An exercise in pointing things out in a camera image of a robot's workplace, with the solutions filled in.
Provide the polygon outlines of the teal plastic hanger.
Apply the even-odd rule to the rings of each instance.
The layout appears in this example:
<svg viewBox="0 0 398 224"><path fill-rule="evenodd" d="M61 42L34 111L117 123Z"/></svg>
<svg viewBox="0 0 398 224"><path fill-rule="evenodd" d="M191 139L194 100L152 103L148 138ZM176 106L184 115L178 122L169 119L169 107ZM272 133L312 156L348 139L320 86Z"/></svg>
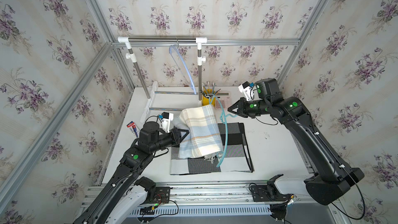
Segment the teal plastic hanger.
<svg viewBox="0 0 398 224"><path fill-rule="evenodd" d="M225 112L225 110L224 110L224 107L222 106L222 103L221 103L221 101L219 100L219 98L216 96L216 93L211 93L211 94L210 94L209 102L210 102L210 105L212 105L212 104L215 103L215 102L218 102L219 105L221 106L220 120L221 120L221 122L224 124L224 134L225 134L225 137L224 137L224 148L223 148L223 152L218 152L218 153L217 153L217 158L218 158L219 161L218 161L216 167L217 167L217 168L220 168L220 166L222 165L222 163L223 163L223 161L224 161L224 158L225 158L226 155L227 155L227 149L228 149L228 122L227 122L227 118L228 118L228 117L233 117L233 118L234 118L235 116L232 116L231 114L227 114L227 115L226 115L226 112Z"/></svg>

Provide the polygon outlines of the plaid blue cream scarf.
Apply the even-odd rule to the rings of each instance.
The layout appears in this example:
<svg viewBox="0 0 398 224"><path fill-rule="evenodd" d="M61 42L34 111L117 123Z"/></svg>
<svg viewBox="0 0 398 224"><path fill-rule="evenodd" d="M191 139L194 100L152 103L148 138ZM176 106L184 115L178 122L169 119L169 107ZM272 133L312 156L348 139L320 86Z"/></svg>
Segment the plaid blue cream scarf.
<svg viewBox="0 0 398 224"><path fill-rule="evenodd" d="M178 159L203 158L215 164L216 157L223 152L222 139L212 105L187 108L172 120L174 127L189 130L179 144Z"/></svg>

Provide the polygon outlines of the black white checkered scarf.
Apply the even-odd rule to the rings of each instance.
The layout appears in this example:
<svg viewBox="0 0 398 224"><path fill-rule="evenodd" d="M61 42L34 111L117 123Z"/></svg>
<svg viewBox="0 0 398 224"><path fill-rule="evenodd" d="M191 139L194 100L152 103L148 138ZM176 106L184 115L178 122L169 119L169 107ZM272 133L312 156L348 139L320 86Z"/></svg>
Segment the black white checkered scarf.
<svg viewBox="0 0 398 224"><path fill-rule="evenodd" d="M220 123L218 126L222 143L224 144L224 124ZM178 159L178 148L178 146L171 148L171 175L195 175L218 172L254 172L254 166L250 157L243 123L236 122L228 124L227 155L220 168L216 167L219 161L217 157L215 164L211 164L203 158Z"/></svg>

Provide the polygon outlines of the light blue plastic hanger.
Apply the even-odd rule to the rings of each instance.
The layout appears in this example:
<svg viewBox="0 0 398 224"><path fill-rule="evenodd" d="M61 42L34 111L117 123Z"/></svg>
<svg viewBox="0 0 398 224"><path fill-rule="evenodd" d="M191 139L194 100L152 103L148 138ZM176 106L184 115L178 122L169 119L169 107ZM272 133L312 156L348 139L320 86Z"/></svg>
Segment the light blue plastic hanger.
<svg viewBox="0 0 398 224"><path fill-rule="evenodd" d="M178 59L180 60L180 63L182 65L182 67L179 65L179 63L177 62L177 59L174 57L174 54L177 55ZM186 85L193 91L194 95L198 95L198 91L196 89L196 86L194 84L192 75L190 70L188 69L186 62L182 56L182 54L179 51L179 42L177 39L177 44L176 45L170 45L169 46L169 55L171 56L171 58L173 59L173 61L175 62L175 65L177 66L178 70L181 72L183 79L186 82Z"/></svg>

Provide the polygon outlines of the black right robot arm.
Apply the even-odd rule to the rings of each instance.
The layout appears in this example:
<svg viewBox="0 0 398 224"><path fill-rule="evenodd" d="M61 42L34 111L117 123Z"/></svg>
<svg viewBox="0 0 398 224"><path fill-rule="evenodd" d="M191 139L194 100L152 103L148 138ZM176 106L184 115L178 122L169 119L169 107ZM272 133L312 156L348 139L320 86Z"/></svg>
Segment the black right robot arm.
<svg viewBox="0 0 398 224"><path fill-rule="evenodd" d="M315 166L316 174L304 181L309 195L321 205L329 205L364 178L339 155L313 122L310 111L297 97L284 98L277 80L267 78L238 87L243 93L228 112L255 119L270 115L284 125L301 144Z"/></svg>

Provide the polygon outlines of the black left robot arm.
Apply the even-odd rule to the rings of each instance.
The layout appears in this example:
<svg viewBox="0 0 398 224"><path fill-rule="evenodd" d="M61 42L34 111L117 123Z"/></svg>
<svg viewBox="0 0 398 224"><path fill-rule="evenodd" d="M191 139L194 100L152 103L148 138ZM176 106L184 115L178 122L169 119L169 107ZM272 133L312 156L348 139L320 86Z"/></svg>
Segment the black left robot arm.
<svg viewBox="0 0 398 224"><path fill-rule="evenodd" d="M124 153L109 182L73 223L120 224L147 198L153 200L156 183L141 174L157 151L179 145L189 133L189 130L179 128L166 132L159 123L146 122L139 137Z"/></svg>

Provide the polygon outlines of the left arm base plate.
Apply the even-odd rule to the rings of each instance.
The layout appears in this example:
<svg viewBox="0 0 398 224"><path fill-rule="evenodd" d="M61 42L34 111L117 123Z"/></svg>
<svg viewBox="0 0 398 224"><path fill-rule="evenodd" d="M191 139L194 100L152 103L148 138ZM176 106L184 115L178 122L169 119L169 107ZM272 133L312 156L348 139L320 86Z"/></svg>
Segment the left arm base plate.
<svg viewBox="0 0 398 224"><path fill-rule="evenodd" d="M155 187L150 189L146 200L142 205L145 204L166 204L170 201L171 187Z"/></svg>

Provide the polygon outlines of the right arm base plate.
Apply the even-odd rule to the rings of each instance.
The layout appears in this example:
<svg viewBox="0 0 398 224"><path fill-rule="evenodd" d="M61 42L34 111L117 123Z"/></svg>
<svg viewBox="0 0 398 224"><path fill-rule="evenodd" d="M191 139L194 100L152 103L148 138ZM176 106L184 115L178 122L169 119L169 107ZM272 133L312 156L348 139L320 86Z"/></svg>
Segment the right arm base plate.
<svg viewBox="0 0 398 224"><path fill-rule="evenodd" d="M271 185L257 185L250 183L248 189L254 202L289 202L292 194L281 194L276 187Z"/></svg>

